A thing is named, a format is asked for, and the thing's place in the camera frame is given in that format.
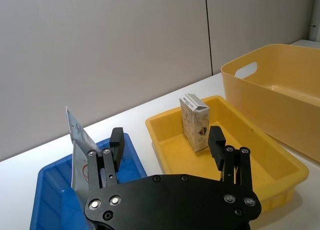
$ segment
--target yellow tray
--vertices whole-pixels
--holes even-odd
[[[320,49],[268,45],[221,71],[231,104],[270,136],[320,162]]]
[[[222,97],[213,96],[203,101],[210,106],[210,125],[221,127],[226,143],[251,150],[253,190],[262,211],[287,203],[295,186],[307,178],[308,169]],[[180,107],[151,117],[145,123],[165,174],[220,179],[209,149],[194,153],[185,138]]]

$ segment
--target gray wall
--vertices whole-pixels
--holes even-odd
[[[207,0],[213,71],[247,52],[307,38],[314,0]]]
[[[0,159],[211,75],[205,0],[0,0]]]

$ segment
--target bin handle hole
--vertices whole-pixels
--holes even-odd
[[[252,62],[252,63],[238,69],[235,72],[234,76],[239,79],[244,79],[245,77],[248,77],[248,76],[254,74],[257,71],[257,68],[258,68],[258,64],[256,62]]]

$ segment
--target small box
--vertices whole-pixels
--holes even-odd
[[[180,98],[183,133],[195,152],[208,145],[209,106],[194,94]]]

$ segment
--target white table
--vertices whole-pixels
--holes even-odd
[[[192,85],[149,101],[145,104],[93,124],[85,130],[98,142],[108,138],[114,127],[123,127],[130,135],[138,156],[148,175],[161,174],[152,148],[152,141],[145,120],[155,114],[180,105],[179,97],[195,93],[200,98],[211,95],[225,97],[222,75],[217,74]],[[286,206],[261,215],[251,223],[252,229],[320,229],[320,165],[289,150],[308,168],[309,178],[297,186],[293,200]],[[37,176],[40,169],[71,154],[70,136],[64,136],[47,144],[0,162],[0,229],[29,229]]]

